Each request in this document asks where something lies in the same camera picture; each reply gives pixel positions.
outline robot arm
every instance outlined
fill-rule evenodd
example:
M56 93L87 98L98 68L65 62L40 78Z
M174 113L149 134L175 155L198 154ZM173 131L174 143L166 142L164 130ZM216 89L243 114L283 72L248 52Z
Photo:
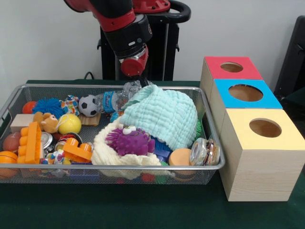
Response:
M127 76L141 75L148 59L146 42L152 37L147 16L135 14L132 0L64 0L76 12L91 11Z

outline purple spiky toy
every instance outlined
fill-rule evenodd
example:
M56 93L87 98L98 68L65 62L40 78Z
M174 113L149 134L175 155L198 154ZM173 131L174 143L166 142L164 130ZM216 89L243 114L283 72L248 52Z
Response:
M115 129L105 138L107 145L116 150L120 156L125 154L147 155L154 152L155 141L141 129L126 131L129 127Z

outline white wall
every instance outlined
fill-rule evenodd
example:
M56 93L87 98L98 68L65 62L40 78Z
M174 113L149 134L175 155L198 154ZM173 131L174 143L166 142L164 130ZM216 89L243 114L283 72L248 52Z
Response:
M246 55L275 86L304 0L183 0L192 9L180 25L175 80L199 80L204 55ZM0 106L28 79L101 78L99 26L63 0L3 0L0 8Z

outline orange lego brick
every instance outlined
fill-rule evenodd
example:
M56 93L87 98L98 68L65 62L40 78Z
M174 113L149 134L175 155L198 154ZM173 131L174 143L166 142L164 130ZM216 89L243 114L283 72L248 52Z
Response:
M63 146L65 157L78 163L91 162L91 146L87 143L81 144L80 147L77 146L78 141L75 138L69 138Z
M21 129L18 164L39 164L41 154L41 130L37 122Z

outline red box top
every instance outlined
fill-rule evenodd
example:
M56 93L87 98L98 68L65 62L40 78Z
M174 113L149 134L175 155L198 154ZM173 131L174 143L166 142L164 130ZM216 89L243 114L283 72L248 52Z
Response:
M206 56L213 79L262 80L249 57Z

